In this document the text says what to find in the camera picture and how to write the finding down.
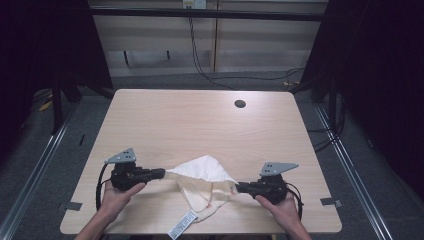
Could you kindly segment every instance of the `white cloth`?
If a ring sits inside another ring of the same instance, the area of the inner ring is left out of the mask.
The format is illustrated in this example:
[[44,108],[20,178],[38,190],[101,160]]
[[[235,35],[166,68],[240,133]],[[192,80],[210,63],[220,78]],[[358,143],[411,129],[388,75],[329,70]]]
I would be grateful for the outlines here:
[[165,179],[176,180],[190,208],[200,222],[214,214],[237,194],[237,183],[211,156],[203,156],[166,170]]

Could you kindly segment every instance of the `metal rail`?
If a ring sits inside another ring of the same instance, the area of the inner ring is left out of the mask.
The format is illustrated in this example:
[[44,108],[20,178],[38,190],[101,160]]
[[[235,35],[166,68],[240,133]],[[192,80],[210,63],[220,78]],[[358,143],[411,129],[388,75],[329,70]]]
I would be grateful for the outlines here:
[[76,107],[77,104],[73,104],[62,126],[59,128],[55,135],[51,136],[43,154],[41,154],[37,165],[32,171],[31,176],[29,177],[22,191],[19,193],[18,198],[16,199],[15,203],[7,213],[6,218],[0,226],[0,239],[10,240],[15,234],[15,231],[25,214],[25,211],[27,210],[32,197],[34,196],[51,159],[66,132],[69,120],[75,112]]
[[[317,105],[316,110],[324,127],[326,129],[330,129],[329,119],[327,113],[324,110],[324,107],[322,105]],[[383,216],[369,195],[361,177],[356,171],[355,165],[353,164],[345,147],[343,146],[342,141],[331,130],[327,131],[327,134],[330,139],[334,139],[332,144],[334,150],[336,151],[340,163],[346,171],[352,187],[359,198],[359,202],[364,208],[365,213],[367,214],[368,219],[370,220],[370,223],[374,228],[375,233],[377,234],[377,237],[380,240],[393,240],[392,234],[390,233]]]
[[253,12],[233,10],[203,10],[177,8],[122,8],[122,7],[89,7],[89,8],[34,8],[37,12],[48,14],[83,14],[102,16],[150,16],[150,17],[189,17],[189,18],[227,18],[312,21],[348,20],[349,15],[328,15],[321,13],[287,13],[287,12]]

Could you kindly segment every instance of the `wire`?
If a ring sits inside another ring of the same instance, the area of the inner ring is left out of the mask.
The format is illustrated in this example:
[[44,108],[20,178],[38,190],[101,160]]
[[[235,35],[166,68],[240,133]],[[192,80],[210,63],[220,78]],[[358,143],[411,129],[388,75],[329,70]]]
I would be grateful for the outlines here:
[[[340,136],[342,135],[343,129],[344,129],[344,125],[345,125],[345,119],[346,119],[346,101],[345,98],[342,96],[342,101],[341,101],[341,108],[340,108],[340,113],[339,113],[339,119],[338,119],[338,123],[337,123],[337,127],[336,129],[333,129],[334,131],[334,138],[326,140],[328,141],[324,146],[315,149],[315,153],[318,153],[320,151],[322,151],[323,149],[325,149],[326,147],[328,147],[330,144],[332,144],[334,141],[336,141],[337,139],[340,138]],[[314,145],[314,147],[323,144],[324,142],[320,142]]]
[[[225,87],[231,90],[236,90],[232,87],[226,86],[224,84],[220,84],[217,82],[214,82],[213,80],[222,80],[222,79],[252,79],[252,80],[262,80],[262,81],[275,81],[275,80],[280,80],[280,79],[285,79],[299,71],[302,71],[305,69],[305,67],[299,67],[299,68],[292,68],[289,69],[284,76],[279,76],[279,77],[274,77],[274,78],[261,78],[261,77],[211,77],[211,76],[207,76],[202,69],[202,66],[200,64],[200,60],[199,60],[199,55],[197,54],[197,46],[196,46],[196,41],[195,41],[195,37],[194,37],[194,27],[193,27],[193,19],[189,18],[189,23],[190,23],[190,35],[191,35],[191,44],[192,44],[192,54],[193,54],[193,61],[194,61],[194,66],[196,67],[197,72],[203,76],[204,78],[206,78],[209,82],[221,86],[221,87]],[[287,87],[284,91],[287,91],[288,88],[290,87],[290,81],[287,81]]]
[[99,210],[100,206],[101,206],[101,201],[100,201],[100,195],[102,192],[102,185],[104,182],[102,182],[102,178],[103,178],[103,174],[106,170],[107,164],[103,165],[102,170],[100,171],[100,175],[99,175],[99,180],[97,182],[97,187],[96,187],[96,209],[97,211]]
[[302,196],[300,195],[300,191],[293,184],[287,183],[287,182],[286,182],[286,184],[293,187],[297,191],[297,194],[296,194],[293,190],[291,190],[290,188],[287,188],[287,190],[289,192],[291,192],[293,194],[293,196],[297,199],[297,214],[299,215],[299,219],[302,220],[302,213],[303,213],[303,205],[304,204],[302,202]]

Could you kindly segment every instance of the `black hole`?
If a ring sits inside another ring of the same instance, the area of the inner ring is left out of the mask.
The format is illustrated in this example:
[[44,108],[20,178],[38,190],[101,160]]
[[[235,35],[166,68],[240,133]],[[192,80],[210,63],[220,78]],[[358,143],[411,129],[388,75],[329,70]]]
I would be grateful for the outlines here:
[[234,105],[236,105],[238,108],[244,108],[246,107],[246,102],[243,100],[237,100],[234,102]]

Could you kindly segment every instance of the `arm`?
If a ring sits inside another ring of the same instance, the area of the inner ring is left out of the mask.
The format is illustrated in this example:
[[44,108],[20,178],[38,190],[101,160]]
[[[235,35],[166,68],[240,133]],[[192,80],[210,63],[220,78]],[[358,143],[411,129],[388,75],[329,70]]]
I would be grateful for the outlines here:
[[121,192],[112,186],[110,181],[105,184],[102,206],[91,220],[81,230],[76,240],[100,239],[106,227],[116,220],[118,214],[130,202],[131,197],[140,192],[146,184],[139,183],[126,192]]
[[262,205],[262,207],[268,209],[268,211],[272,213],[278,225],[280,225],[293,240],[311,239],[309,233],[306,231],[306,228],[303,226],[299,216],[297,215],[293,194],[287,193],[286,199],[277,205],[273,205],[266,198],[260,195],[256,196],[255,199]]

